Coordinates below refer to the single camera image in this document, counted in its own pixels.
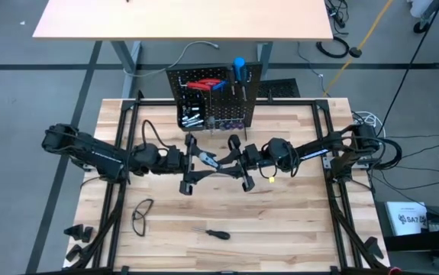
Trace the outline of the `black peg board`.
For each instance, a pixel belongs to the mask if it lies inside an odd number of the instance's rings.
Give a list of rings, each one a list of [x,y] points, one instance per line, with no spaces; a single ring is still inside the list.
[[[202,98],[205,103],[205,124],[206,119],[210,116],[216,118],[244,118],[246,128],[252,125],[253,112],[256,105],[257,93],[260,87],[260,77],[262,73],[261,63],[247,63],[247,101],[244,101],[243,93],[239,85],[236,88],[236,96],[231,94],[231,86],[228,82],[223,92],[215,92],[212,99],[211,92],[187,89],[179,86],[179,77],[184,83],[189,81],[195,82],[200,79],[220,79],[228,81],[228,67],[226,65],[210,66],[179,66],[172,70],[166,71],[173,98],[177,102],[180,99]]]

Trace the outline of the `chrome loop tool rail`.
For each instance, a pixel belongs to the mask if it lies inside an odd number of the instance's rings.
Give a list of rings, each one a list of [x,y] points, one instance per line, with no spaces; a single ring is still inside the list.
[[[205,127],[210,131],[244,130],[246,124],[244,118],[216,118],[210,116],[206,119]]]

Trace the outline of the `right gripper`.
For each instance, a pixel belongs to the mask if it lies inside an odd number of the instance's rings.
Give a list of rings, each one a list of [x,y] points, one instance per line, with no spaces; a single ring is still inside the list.
[[[257,150],[255,144],[247,145],[243,150],[240,148],[241,142],[236,134],[232,134],[228,138],[228,146],[230,153],[220,159],[218,164],[225,165],[236,161],[233,167],[222,167],[216,170],[216,173],[231,176],[233,178],[241,178],[242,188],[244,192],[249,192],[255,187],[252,176],[249,175],[249,170],[256,170],[259,168],[259,162],[262,160],[260,152]]]

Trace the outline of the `light wooden desk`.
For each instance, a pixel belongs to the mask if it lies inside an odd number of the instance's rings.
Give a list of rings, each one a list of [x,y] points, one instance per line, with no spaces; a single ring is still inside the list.
[[[144,40],[252,41],[268,67],[276,41],[329,41],[323,0],[49,0],[32,36],[108,41],[131,96]]]

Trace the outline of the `black aluminium table frame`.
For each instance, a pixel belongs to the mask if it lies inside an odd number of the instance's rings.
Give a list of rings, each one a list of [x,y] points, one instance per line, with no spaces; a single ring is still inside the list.
[[[316,138],[312,108],[315,99],[285,99],[280,105],[257,105],[253,126],[244,134],[237,131],[195,132],[198,145],[213,151],[218,158],[228,154],[229,134],[238,133],[242,146],[260,147],[271,137],[281,137],[298,147]],[[140,123],[149,119],[166,144],[184,150],[185,132],[179,130],[174,105],[158,105],[144,99],[138,106],[134,143],[141,143]],[[250,192],[241,188],[242,180],[211,175],[194,187],[192,196],[179,193],[182,176],[131,175],[124,195],[124,211],[114,260],[114,270],[129,266],[131,272],[329,272],[341,268],[334,227],[328,206],[326,183],[320,157],[299,167],[295,178],[277,173],[269,183],[250,171],[256,184]],[[384,258],[391,265],[373,195],[356,183],[346,183],[353,220],[362,243],[373,236]],[[142,200],[151,198],[145,237],[136,236],[131,213]],[[227,231],[228,241],[193,231],[207,228]]]

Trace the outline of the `white power strip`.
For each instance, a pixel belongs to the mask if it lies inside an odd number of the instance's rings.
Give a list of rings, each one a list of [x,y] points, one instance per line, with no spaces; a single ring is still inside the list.
[[[386,129],[383,125],[383,121],[379,119],[376,115],[374,115],[372,112],[368,111],[358,111],[358,112],[351,112],[353,117],[353,122],[355,124],[361,125],[361,124],[367,124],[375,128],[376,130],[381,131],[381,135],[383,138],[386,137]]]

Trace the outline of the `black plastic clamp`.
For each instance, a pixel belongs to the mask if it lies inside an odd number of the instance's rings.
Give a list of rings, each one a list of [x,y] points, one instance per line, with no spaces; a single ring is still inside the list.
[[[65,261],[72,263],[80,258],[82,255],[82,247],[78,244],[74,244],[71,249],[66,253]]]
[[[370,236],[367,238],[367,240],[364,242],[364,247],[367,249],[368,252],[370,252],[373,256],[383,259],[384,255],[382,253],[382,250],[380,249],[378,245],[378,239]]]
[[[63,230],[65,235],[72,237],[75,241],[89,243],[93,233],[93,227],[84,224],[74,225]]]

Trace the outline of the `white printed box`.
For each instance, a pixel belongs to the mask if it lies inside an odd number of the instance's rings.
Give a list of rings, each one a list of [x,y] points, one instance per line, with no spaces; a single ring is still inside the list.
[[[395,236],[419,234],[428,228],[423,202],[386,202],[385,207]]]

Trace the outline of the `black smooth handle screwdriver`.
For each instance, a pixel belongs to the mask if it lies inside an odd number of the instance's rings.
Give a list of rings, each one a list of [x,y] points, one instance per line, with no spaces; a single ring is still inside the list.
[[[236,67],[235,65],[231,65],[228,67],[228,82],[231,86],[231,94],[232,96],[236,96],[236,88],[238,85]]]

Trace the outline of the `black perforated panel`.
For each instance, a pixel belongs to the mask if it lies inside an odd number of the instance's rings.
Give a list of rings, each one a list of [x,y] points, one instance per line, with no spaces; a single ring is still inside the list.
[[[258,98],[300,98],[296,79],[273,79],[260,82]]]

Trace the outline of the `blue T-handle hex key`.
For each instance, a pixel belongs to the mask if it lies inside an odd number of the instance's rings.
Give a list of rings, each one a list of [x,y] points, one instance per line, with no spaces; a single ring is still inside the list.
[[[219,80],[219,79],[213,79],[209,85],[211,87],[211,107],[213,107],[213,101],[212,99],[215,96],[215,92],[223,92],[224,88],[227,86],[228,81],[227,80]]]

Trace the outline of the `white round bin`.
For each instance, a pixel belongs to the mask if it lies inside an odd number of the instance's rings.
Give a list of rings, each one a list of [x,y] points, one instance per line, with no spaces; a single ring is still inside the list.
[[[413,18],[422,18],[432,2],[433,0],[407,0],[411,6],[410,15]]]

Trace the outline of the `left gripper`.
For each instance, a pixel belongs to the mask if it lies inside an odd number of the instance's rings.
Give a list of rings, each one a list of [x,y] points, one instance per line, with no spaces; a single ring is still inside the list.
[[[183,195],[192,195],[193,185],[198,181],[215,174],[215,170],[192,171],[192,146],[193,155],[200,160],[215,160],[215,154],[200,149],[196,145],[195,137],[188,133],[185,139],[186,152],[183,153],[177,146],[168,146],[166,155],[166,170],[168,173],[182,174],[183,178],[179,185],[179,192]]]

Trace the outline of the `black ribbed handle screwdriver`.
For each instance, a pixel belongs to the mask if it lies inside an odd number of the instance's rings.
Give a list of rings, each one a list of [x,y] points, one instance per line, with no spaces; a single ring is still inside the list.
[[[205,233],[209,236],[221,239],[221,240],[229,240],[231,238],[231,235],[227,233],[226,231],[214,231],[211,229],[204,229],[204,228],[193,228],[193,231]]]

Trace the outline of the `blue-black handle screwdriver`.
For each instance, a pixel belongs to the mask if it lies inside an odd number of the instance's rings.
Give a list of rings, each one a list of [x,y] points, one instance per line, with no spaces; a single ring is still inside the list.
[[[234,77],[236,84],[239,85],[243,93],[244,101],[247,101],[247,65],[243,57],[236,57],[233,62]]]

